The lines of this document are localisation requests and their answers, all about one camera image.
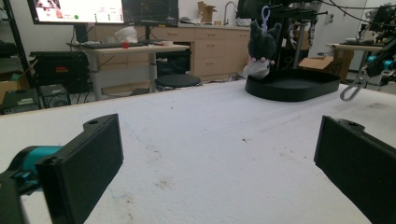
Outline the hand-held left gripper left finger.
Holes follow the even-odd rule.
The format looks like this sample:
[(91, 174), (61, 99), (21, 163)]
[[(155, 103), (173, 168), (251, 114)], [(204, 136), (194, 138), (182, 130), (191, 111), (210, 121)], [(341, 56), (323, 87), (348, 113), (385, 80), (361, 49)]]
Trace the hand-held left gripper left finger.
[(83, 224), (123, 163), (119, 116), (83, 124), (83, 132), (35, 167), (53, 224)]

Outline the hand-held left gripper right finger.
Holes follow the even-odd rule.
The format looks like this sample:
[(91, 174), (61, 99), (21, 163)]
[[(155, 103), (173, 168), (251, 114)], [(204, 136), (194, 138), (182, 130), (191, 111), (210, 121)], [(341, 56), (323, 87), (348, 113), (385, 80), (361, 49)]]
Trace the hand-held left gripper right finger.
[(359, 123), (324, 116), (314, 162), (372, 224), (396, 224), (396, 148)]

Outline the silver metal snap hook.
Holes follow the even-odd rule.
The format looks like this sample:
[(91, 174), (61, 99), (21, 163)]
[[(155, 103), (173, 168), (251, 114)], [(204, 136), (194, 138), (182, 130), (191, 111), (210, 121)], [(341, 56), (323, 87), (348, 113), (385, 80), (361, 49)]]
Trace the silver metal snap hook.
[(340, 98), (342, 101), (350, 102), (360, 92), (361, 88), (366, 84), (365, 77), (365, 66), (366, 66), (367, 54), (364, 53), (362, 56), (361, 66), (355, 79), (347, 85), (347, 87), (341, 92)]

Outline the black hanger stand with tray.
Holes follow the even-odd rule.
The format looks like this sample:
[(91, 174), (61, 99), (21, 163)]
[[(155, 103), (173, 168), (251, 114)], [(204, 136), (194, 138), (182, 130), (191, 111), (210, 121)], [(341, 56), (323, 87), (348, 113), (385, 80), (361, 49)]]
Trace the black hanger stand with tray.
[(262, 25), (262, 7), (268, 6), (271, 15), (267, 21), (268, 28), (279, 22), (282, 30), (277, 40), (275, 64), (271, 66), (268, 76), (262, 79), (247, 77), (245, 91), (262, 99), (278, 102), (302, 102), (338, 90), (340, 78), (315, 70), (299, 68), (281, 69), (276, 60), (280, 57), (283, 34), (286, 33), (286, 20), (310, 20), (318, 13), (314, 9), (292, 7), (292, 3), (302, 0), (238, 0), (236, 17), (250, 19)]

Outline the grey and white plush toy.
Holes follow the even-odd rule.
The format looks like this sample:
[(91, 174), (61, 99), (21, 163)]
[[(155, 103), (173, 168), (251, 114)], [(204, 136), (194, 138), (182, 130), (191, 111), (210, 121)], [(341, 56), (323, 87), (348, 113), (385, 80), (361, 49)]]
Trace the grey and white plush toy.
[(248, 60), (243, 69), (245, 77), (256, 79), (268, 76), (271, 66), (275, 64), (273, 56), (276, 53), (277, 40), (282, 30), (282, 24), (279, 22), (273, 28), (268, 28), (267, 21), (271, 15), (268, 6), (262, 7), (261, 15), (262, 25), (259, 25), (256, 21), (249, 25)]

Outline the small wooden table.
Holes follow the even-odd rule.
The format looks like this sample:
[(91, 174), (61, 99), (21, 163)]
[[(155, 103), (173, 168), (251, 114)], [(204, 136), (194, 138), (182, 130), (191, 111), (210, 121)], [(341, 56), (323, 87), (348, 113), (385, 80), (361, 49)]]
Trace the small wooden table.
[(347, 78), (347, 74), (349, 72), (350, 65), (352, 65), (356, 51), (358, 51), (361, 56), (359, 60), (359, 66), (355, 68), (355, 71), (360, 71), (365, 65), (365, 60), (372, 54), (375, 54), (382, 49), (382, 46), (360, 44), (327, 44), (327, 47), (332, 50), (334, 63), (332, 72), (341, 79)]

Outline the cardboard box under table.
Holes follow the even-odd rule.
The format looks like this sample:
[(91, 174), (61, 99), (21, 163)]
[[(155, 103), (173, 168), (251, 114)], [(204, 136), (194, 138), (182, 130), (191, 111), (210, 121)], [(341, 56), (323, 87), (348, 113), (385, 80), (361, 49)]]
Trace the cardboard box under table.
[(347, 80), (349, 66), (354, 56), (353, 50), (335, 49), (332, 56), (304, 58), (299, 63), (303, 69), (321, 71), (340, 77), (342, 82)]

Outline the small black equipment box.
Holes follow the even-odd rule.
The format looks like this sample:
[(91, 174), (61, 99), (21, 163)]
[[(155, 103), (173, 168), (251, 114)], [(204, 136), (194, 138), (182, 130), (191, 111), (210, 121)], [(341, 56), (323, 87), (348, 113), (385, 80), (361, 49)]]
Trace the small black equipment box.
[(41, 86), (39, 91), (46, 108), (71, 105), (66, 88), (60, 84)]

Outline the flat black equipment box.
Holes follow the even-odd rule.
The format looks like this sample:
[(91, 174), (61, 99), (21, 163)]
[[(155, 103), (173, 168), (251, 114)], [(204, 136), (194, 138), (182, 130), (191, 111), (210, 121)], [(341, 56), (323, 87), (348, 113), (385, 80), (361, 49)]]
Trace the flat black equipment box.
[(3, 99), (2, 113), (14, 114), (40, 108), (35, 89), (7, 91)]

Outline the black case with red label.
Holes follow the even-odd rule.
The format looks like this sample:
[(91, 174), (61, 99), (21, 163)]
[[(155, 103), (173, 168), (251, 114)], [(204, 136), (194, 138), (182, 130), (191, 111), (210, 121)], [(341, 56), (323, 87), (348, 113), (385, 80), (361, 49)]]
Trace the black case with red label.
[(81, 51), (32, 51), (34, 82), (37, 87), (61, 84), (69, 93), (89, 89), (88, 58)]

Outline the black keyboard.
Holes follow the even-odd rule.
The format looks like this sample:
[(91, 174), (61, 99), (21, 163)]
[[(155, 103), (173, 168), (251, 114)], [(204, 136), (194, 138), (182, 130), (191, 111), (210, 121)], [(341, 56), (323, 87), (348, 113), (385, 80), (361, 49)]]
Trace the black keyboard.
[(85, 43), (83, 45), (87, 49), (114, 49), (122, 48), (121, 43)]

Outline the black round stool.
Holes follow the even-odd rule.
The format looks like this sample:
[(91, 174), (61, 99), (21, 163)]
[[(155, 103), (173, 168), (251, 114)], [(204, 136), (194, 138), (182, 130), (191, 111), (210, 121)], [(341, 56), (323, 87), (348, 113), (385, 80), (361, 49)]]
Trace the black round stool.
[(200, 86), (202, 81), (191, 75), (165, 75), (157, 77), (154, 83), (158, 91), (170, 91)]

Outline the light wooden desk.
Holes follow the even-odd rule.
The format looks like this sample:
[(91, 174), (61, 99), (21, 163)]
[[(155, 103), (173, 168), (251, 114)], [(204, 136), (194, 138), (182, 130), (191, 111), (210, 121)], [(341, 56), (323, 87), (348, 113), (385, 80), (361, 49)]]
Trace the light wooden desk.
[[(139, 47), (126, 47), (126, 48), (111, 48), (111, 49), (90, 49), (88, 45), (84, 44), (81, 46), (82, 51), (87, 55), (89, 61), (89, 71), (90, 71), (90, 79), (92, 81), (93, 92), (96, 101), (101, 101), (104, 99), (102, 88), (104, 87), (104, 83), (101, 81), (102, 76), (119, 76), (121, 74), (125, 74), (127, 72), (139, 71), (144, 72), (149, 77), (149, 92), (156, 92), (156, 84), (155, 80), (157, 78), (157, 62), (156, 62), (156, 54), (158, 52), (176, 52), (176, 51), (184, 51), (189, 49), (188, 46), (185, 45), (147, 45), (147, 46), (139, 46)], [(98, 63), (97, 59), (100, 56), (108, 56), (109, 59), (114, 59), (116, 56), (129, 56), (134, 54), (147, 54), (148, 55), (148, 64), (140, 65), (136, 68), (112, 68), (110, 70), (103, 70), (103, 63)]]

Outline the white bundle on desk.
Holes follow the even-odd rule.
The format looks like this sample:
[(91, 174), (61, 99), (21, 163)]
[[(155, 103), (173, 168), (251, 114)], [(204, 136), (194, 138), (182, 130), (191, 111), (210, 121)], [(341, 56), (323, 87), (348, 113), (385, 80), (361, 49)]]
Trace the white bundle on desk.
[(133, 26), (125, 27), (115, 33), (115, 37), (120, 42), (136, 43), (137, 31)]

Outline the black metal shelf rack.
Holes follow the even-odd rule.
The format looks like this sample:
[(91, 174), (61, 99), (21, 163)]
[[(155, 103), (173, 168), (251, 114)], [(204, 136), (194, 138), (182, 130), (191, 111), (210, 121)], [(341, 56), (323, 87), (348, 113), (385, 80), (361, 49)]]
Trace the black metal shelf rack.
[(16, 44), (17, 50), (18, 50), (18, 56), (21, 60), (21, 65), (24, 71), (24, 74), (27, 77), (28, 83), (30, 87), (34, 86), (34, 82), (32, 80), (32, 74), (30, 72), (30, 65), (27, 61), (26, 58), (26, 54), (25, 54), (25, 50), (21, 41), (21, 36), (20, 36), (20, 32), (19, 32), (19, 28), (18, 25), (16, 23), (15, 20), (15, 16), (12, 10), (12, 6), (10, 3), (10, 0), (2, 0), (3, 4), (4, 4), (4, 10), (7, 13), (7, 17), (8, 17), (8, 23), (10, 25), (10, 29), (11, 32), (13, 34), (13, 38), (14, 38), (14, 42)]

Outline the computer monitor with white screen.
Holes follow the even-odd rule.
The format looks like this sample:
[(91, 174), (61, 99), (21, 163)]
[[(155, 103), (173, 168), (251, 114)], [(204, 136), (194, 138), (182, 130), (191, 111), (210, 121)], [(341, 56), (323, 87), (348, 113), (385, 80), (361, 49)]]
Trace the computer monitor with white screen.
[(124, 23), (122, 0), (27, 0), (34, 23)]

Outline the metal kitchen faucet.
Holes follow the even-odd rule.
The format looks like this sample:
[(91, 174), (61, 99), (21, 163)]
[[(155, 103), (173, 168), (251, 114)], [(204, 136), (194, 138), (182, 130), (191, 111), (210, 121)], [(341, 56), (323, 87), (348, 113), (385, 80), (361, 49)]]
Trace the metal kitchen faucet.
[(224, 26), (236, 25), (236, 21), (235, 21), (236, 13), (237, 13), (237, 4), (235, 3), (235, 1), (228, 1), (224, 5), (223, 25)]

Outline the computer monitor with dark screen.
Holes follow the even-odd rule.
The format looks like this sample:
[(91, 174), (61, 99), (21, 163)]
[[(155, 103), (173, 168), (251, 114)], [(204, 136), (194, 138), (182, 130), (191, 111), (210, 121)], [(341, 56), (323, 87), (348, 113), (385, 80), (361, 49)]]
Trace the computer monitor with dark screen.
[(178, 0), (121, 0), (129, 25), (178, 27)]

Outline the light wooden cabinets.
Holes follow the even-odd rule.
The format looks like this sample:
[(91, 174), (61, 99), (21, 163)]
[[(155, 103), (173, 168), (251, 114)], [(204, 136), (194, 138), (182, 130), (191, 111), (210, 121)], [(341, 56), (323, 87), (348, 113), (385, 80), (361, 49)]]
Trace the light wooden cabinets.
[[(235, 26), (209, 26), (182, 24), (177, 28), (155, 27), (151, 30), (152, 39), (163, 39), (173, 45), (185, 45), (191, 50), (191, 74), (203, 79), (221, 78), (241, 71), (248, 58), (248, 30)], [(112, 68), (136, 68), (148, 64), (147, 54), (100, 56), (103, 70)], [(144, 72), (132, 71), (119, 76), (102, 76), (104, 86), (134, 82), (149, 82)]]

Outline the cardboard box on counter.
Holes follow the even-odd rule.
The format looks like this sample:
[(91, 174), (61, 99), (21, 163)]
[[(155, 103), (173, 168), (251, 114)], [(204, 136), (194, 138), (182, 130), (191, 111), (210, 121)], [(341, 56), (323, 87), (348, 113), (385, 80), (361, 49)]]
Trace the cardboard box on counter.
[(201, 18), (201, 22), (212, 22), (213, 13), (216, 12), (215, 6), (210, 6), (204, 1), (197, 3), (198, 5), (198, 15)]

